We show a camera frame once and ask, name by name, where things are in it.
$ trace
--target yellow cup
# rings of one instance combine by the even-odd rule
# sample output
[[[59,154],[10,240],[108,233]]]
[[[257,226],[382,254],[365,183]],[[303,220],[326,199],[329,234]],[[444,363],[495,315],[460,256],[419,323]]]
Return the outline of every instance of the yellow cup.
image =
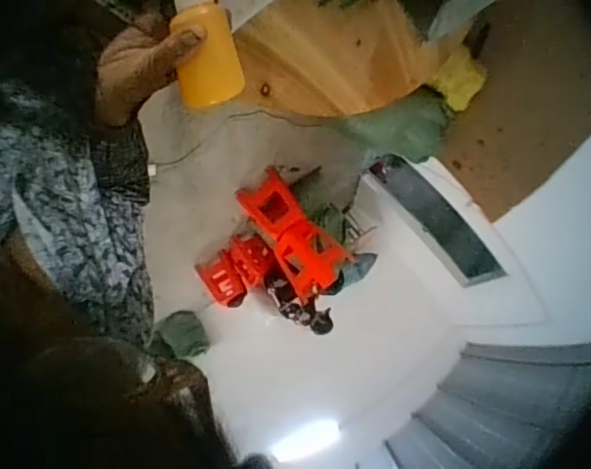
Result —
[[[245,87],[226,12],[207,3],[182,11],[171,20],[170,30],[201,24],[206,39],[189,61],[178,66],[178,82],[187,107],[202,108],[223,103]]]

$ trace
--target wooden table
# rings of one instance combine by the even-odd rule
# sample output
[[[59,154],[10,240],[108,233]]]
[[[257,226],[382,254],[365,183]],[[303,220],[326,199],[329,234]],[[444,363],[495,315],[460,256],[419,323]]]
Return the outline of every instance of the wooden table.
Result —
[[[383,107],[430,78],[467,30],[424,43],[397,0],[276,0],[234,35],[247,80],[238,99],[315,116]]]

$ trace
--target hand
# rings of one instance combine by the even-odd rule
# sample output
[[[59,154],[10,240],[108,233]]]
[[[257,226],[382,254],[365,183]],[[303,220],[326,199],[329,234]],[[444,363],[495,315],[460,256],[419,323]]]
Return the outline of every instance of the hand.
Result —
[[[162,16],[147,13],[106,47],[98,65],[98,123],[125,125],[153,93],[175,80],[176,65],[190,59],[206,37],[200,25],[168,32]]]

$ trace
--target cable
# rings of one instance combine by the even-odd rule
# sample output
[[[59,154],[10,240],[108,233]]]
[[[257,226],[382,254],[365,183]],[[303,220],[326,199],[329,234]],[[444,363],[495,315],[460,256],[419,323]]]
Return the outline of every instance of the cable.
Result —
[[[315,124],[305,124],[302,122],[295,122],[294,120],[289,119],[286,116],[283,115],[279,115],[279,114],[273,114],[271,112],[268,112],[267,110],[264,109],[256,109],[256,110],[252,110],[249,112],[240,112],[237,114],[231,114],[228,117],[226,117],[223,121],[221,121],[208,135],[208,137],[206,139],[204,139],[203,141],[201,141],[199,144],[195,145],[192,149],[190,149],[189,151],[187,151],[186,153],[184,153],[182,156],[180,156],[179,158],[174,159],[173,161],[168,161],[166,163],[158,163],[155,161],[151,161],[150,164],[153,164],[154,166],[156,166],[157,168],[166,168],[166,167],[171,167],[171,166],[175,166],[177,164],[182,163],[183,161],[185,161],[187,158],[189,158],[190,156],[192,156],[196,151],[198,151],[199,149],[201,149],[204,145],[210,143],[213,140],[213,137],[215,137],[215,135],[221,130],[221,128],[226,125],[228,122],[230,122],[231,120],[237,120],[237,119],[245,119],[247,117],[252,117],[254,115],[258,115],[258,114],[264,114],[268,117],[271,117],[273,119],[278,119],[278,120],[283,120],[284,122],[288,122],[291,125],[294,125],[296,127],[323,127],[324,124],[321,123],[315,123]]]

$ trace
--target finger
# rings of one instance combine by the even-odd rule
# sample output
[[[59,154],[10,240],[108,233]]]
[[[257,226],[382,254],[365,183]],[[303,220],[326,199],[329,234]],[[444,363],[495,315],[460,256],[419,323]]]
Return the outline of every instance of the finger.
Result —
[[[149,54],[147,76],[157,78],[167,75],[178,62],[197,50],[205,37],[206,30],[197,25],[171,34]]]

